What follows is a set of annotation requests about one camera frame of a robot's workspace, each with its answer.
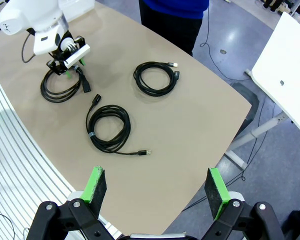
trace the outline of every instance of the metal slatted surface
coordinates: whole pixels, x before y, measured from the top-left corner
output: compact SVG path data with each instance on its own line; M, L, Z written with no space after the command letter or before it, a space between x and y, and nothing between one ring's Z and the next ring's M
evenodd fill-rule
M0 213L12 220L15 239L24 238L41 202L61 205L74 191L31 137L0 85ZM103 217L99 219L115 239L121 235ZM11 223L0 216L0 240L13 236ZM82 236L71 232L67 239Z

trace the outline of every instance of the screw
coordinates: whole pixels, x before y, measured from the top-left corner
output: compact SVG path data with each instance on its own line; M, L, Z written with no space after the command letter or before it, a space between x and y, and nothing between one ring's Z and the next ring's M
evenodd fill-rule
M240 202L238 202L238 201L234 201L233 203L232 203L232 205L234 206L234 207L239 207L240 206Z
M259 205L259 208L260 208L261 210L265 210L265 209L266 209L266 205L260 204L260 205Z
M74 206L75 208L80 207L80 202L75 201L74 204L73 204L73 206Z
M52 205L51 205L51 204L47 205L47 206L45 207L45 209L47 209L47 210L52 209Z

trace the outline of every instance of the blue shirt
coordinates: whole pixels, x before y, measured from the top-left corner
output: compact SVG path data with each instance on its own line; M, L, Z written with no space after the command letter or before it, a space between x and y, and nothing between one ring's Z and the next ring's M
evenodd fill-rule
M186 19L202 19L209 0L143 0L152 10Z

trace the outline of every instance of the table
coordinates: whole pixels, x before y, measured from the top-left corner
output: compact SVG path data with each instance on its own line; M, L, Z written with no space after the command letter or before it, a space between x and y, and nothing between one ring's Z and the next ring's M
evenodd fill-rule
M246 73L282 112L231 143L225 154L242 169L247 164L234 149L289 118L300 129L300 24L289 14L282 14L252 71Z
M100 3L69 25L91 47L83 71L92 92L80 90L62 104L47 102L39 86L50 57L23 64L27 34L0 32L2 88L34 140L76 190L85 187L92 167L105 169L107 193L100 213L105 219L124 234L161 234L202 185L207 168L221 159L251 106L194 58ZM147 61L178 63L180 79L171 94L153 98L139 91L133 72ZM156 71L146 74L149 82L166 81ZM129 113L132 130L122 151L150 149L151 155L106 154L92 145L85 117L97 93L102 96L98 107L117 104ZM102 119L96 131L107 139L119 127L116 120Z

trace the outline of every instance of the beige tabletop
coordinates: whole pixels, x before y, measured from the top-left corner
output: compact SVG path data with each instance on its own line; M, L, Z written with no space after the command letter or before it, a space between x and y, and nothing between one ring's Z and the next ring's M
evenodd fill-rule
M207 168L218 163L250 104L200 62L100 3L69 25L72 35L83 36L91 47L83 67L90 93L80 88L64 103L46 101L40 83L50 56L22 63L26 32L0 32L0 83L28 131L76 190L85 187L94 166L105 169L103 217L124 234L161 234L203 184ZM33 37L29 40L25 58L32 51ZM180 79L169 95L154 98L137 88L133 72L147 61L178 63L173 70L180 71ZM52 77L49 87L66 89L77 77ZM144 78L156 87L167 83L157 70ZM96 109L115 104L129 113L131 134L122 151L150 149L151 155L107 154L93 146L85 117L97 93L102 100ZM120 126L117 119L101 119L96 132L109 139Z

